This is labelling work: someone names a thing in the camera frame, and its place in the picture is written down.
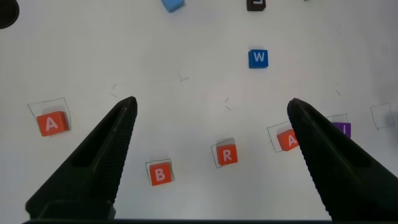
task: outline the orange letter block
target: orange letter block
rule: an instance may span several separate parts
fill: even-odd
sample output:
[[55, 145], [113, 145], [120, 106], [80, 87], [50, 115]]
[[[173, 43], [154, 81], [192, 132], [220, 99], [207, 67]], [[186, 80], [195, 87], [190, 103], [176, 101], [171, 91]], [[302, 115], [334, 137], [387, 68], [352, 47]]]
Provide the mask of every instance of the orange letter block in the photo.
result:
[[167, 184], [172, 181], [172, 169], [169, 162], [149, 166], [149, 173], [152, 186]]
[[63, 111], [56, 111], [37, 117], [42, 136], [50, 136], [69, 130], [67, 117]]
[[217, 146], [218, 164], [221, 166], [238, 162], [238, 153], [234, 144]]
[[294, 134], [293, 129], [287, 130], [284, 133], [277, 135], [280, 147], [283, 151], [289, 151], [294, 147], [299, 146], [297, 142], [296, 135]]

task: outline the white letter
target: white letter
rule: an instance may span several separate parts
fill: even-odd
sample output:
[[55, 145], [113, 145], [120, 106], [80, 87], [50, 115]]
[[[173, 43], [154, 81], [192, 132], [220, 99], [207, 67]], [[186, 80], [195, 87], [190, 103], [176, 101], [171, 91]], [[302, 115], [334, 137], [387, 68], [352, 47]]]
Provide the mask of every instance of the white letter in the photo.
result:
[[256, 53], [253, 52], [253, 54], [254, 54], [254, 59], [256, 59], [257, 62], [259, 61], [259, 59], [262, 62], [264, 61], [264, 53], [258, 52], [257, 55], [256, 55]]
[[297, 144], [297, 141], [293, 136], [289, 135], [289, 146], [292, 146], [292, 143]]
[[49, 131], [50, 128], [58, 128], [58, 125], [54, 122], [54, 120], [51, 117], [47, 118], [47, 125], [45, 127], [46, 131]]
[[166, 176], [163, 173], [162, 169], [156, 169], [155, 170], [155, 175], [156, 175], [156, 181], [161, 181], [166, 178]]
[[224, 150], [223, 154], [224, 154], [224, 161], [226, 161], [226, 158], [232, 160], [232, 158], [230, 158], [231, 150]]

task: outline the black letter block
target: black letter block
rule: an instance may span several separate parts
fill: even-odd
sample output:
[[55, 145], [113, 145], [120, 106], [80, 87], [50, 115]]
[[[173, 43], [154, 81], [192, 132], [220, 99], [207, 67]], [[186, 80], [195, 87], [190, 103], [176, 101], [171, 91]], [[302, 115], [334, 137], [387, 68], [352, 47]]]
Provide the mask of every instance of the black letter block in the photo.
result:
[[246, 0], [248, 11], [261, 12], [266, 8], [266, 0]]

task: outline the letter block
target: letter block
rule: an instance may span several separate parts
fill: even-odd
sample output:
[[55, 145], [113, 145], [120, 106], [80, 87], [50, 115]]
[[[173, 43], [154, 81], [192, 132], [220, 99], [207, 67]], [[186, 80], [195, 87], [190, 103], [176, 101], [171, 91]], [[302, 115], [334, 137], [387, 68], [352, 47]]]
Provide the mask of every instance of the letter block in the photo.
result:
[[152, 186], [167, 184], [172, 181], [172, 169], [169, 162], [149, 166]]
[[346, 122], [332, 122], [342, 133], [351, 138], [351, 123]]
[[249, 68], [266, 68], [266, 67], [268, 67], [267, 50], [249, 51]]
[[246, 0], [249, 12], [261, 12], [266, 8], [266, 0]]
[[69, 130], [67, 117], [63, 111], [38, 116], [37, 122], [42, 136], [50, 136]]
[[283, 133], [277, 135], [280, 147], [283, 151], [289, 151], [297, 146], [299, 143], [297, 142], [296, 135], [294, 134], [293, 129], [287, 130]]
[[184, 0], [162, 0], [168, 12], [174, 12], [184, 5]]
[[217, 159], [218, 164], [221, 166], [238, 162], [238, 153], [236, 152], [236, 146], [234, 144], [217, 146]]

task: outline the white table surface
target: white table surface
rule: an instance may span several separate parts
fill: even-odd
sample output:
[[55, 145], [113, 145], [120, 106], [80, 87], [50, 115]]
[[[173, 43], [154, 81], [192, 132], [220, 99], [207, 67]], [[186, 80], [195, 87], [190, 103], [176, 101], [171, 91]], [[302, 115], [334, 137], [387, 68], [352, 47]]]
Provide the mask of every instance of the white table surface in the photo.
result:
[[[352, 139], [398, 174], [398, 129], [377, 130], [370, 110], [398, 108], [398, 1], [269, 0], [248, 13], [245, 1], [186, 0], [172, 14], [160, 0], [19, 5], [0, 30], [2, 223], [28, 220], [26, 201], [128, 95], [138, 115], [116, 218], [330, 219], [301, 152], [275, 153], [267, 134], [294, 97], [347, 113]], [[267, 69], [248, 69], [252, 48], [269, 51]], [[43, 138], [27, 104], [60, 97], [72, 130]], [[211, 145], [225, 138], [239, 162], [216, 169]], [[176, 179], [151, 187], [145, 162], [158, 158]]]

